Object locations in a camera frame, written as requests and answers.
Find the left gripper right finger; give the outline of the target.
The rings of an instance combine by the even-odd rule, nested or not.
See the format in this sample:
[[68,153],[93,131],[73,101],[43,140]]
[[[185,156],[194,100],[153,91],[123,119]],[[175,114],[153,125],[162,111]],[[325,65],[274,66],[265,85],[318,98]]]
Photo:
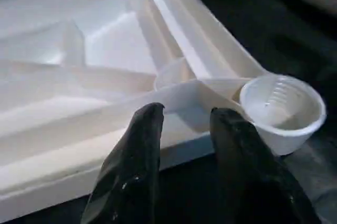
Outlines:
[[310,199],[255,126],[228,108],[212,108],[210,135],[225,223],[321,223]]

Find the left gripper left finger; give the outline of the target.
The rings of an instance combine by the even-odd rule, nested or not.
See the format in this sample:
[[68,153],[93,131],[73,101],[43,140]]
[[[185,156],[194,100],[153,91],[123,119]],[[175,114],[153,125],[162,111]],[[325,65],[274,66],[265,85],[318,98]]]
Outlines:
[[104,160],[81,223],[154,223],[164,105],[137,110]]

